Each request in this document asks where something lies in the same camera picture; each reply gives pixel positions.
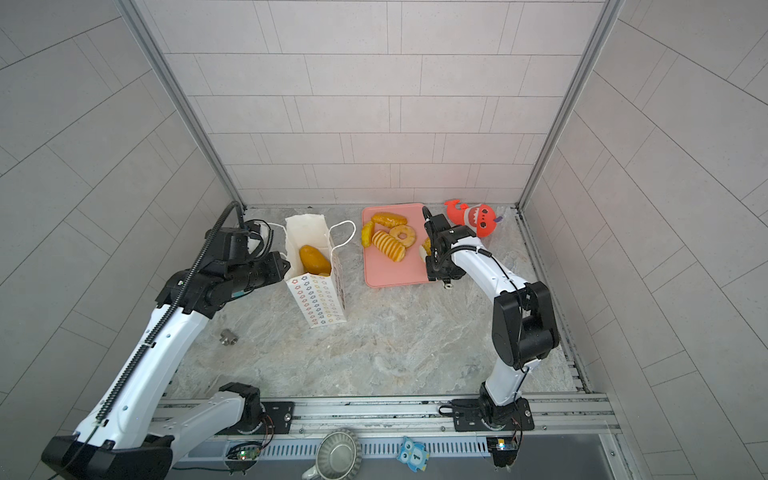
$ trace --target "red shark toy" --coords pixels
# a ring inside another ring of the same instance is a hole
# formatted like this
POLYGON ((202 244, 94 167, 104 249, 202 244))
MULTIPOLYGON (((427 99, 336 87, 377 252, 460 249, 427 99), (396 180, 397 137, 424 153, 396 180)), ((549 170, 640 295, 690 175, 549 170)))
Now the red shark toy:
POLYGON ((449 200, 448 219, 455 225, 466 225, 473 229, 479 238, 487 237, 496 228, 496 224, 502 221, 502 217, 496 217, 493 209, 488 205, 479 204, 470 207, 467 204, 458 205, 461 200, 449 200))

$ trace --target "white paper bag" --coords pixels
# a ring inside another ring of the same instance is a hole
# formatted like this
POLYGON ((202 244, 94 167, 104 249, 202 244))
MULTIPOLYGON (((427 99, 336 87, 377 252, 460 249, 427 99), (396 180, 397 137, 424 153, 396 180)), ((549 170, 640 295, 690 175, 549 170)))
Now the white paper bag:
POLYGON ((286 218, 286 256, 290 269, 285 275, 285 282, 310 328, 346 321, 341 261, 333 251, 346 245, 356 231, 357 227, 351 220, 328 228, 324 215, 304 214, 286 218), (330 231, 343 223, 351 223, 354 230, 346 242, 334 247, 330 231), (299 257, 299 249, 304 245, 315 247, 330 260, 330 276, 312 275, 304 270, 299 257))

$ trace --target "blue owl toy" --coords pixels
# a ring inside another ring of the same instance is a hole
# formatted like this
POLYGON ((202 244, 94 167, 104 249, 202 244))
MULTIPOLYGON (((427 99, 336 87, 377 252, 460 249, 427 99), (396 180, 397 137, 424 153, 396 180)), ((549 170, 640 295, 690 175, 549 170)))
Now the blue owl toy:
POLYGON ((427 452, 426 445, 419 442, 414 442, 408 437, 402 438, 402 448, 400 449, 397 459, 402 463, 405 463, 408 468, 416 472, 421 470, 422 472, 427 469, 427 460, 429 460, 429 452, 427 452))

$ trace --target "plush toy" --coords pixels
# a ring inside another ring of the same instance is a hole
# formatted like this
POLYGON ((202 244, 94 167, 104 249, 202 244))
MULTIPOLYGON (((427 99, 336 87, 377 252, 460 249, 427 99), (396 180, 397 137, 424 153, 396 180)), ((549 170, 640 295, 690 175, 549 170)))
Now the plush toy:
POLYGON ((427 469, 429 452, 427 452, 427 447, 423 443, 414 442, 408 437, 402 437, 402 448, 400 449, 400 454, 397 455, 397 459, 405 463, 414 472, 417 470, 424 472, 427 469))
POLYGON ((488 205, 479 204, 470 207, 467 204, 458 205, 461 200, 449 200, 445 202, 448 206, 448 220, 455 225, 466 225, 475 231, 479 238, 487 237, 496 228, 496 224, 502 221, 503 217, 496 217, 493 209, 488 205))

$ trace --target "gray tiled wall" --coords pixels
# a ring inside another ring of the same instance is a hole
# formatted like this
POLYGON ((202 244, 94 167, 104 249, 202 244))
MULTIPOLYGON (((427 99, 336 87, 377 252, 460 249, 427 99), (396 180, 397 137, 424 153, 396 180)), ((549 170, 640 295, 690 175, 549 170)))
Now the gray tiled wall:
POLYGON ((137 0, 245 201, 277 205, 517 201, 601 3, 137 0))
POLYGON ((627 0, 525 206, 645 478, 768 478, 768 4, 627 0))
POLYGON ((110 0, 0 4, 0 111, 0 478, 48 478, 229 196, 110 0))

